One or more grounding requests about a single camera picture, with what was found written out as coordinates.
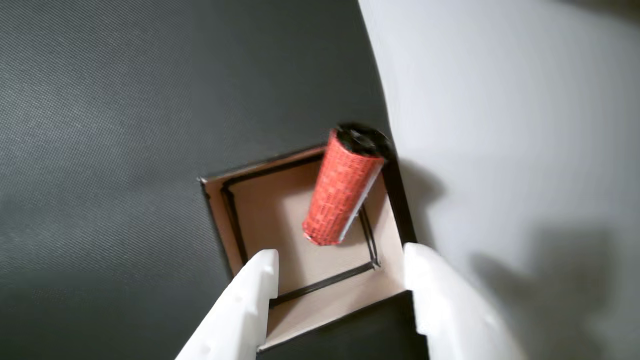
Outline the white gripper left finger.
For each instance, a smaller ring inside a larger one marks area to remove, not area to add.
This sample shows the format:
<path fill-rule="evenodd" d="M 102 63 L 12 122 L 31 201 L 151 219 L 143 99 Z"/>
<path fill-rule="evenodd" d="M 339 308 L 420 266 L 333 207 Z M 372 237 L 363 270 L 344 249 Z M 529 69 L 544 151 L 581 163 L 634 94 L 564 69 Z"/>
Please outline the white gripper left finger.
<path fill-rule="evenodd" d="M 266 342 L 270 300 L 278 297 L 279 253 L 258 251 L 186 341 L 178 360 L 254 360 Z"/>

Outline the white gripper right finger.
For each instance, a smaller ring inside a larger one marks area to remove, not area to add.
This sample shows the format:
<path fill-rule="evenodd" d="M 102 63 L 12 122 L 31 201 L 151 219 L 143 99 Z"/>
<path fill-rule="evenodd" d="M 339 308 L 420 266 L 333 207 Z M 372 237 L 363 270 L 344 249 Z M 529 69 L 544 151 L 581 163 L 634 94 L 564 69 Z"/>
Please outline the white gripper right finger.
<path fill-rule="evenodd" d="M 498 310 L 434 249 L 403 246 L 404 285 L 431 360 L 526 360 Z"/>

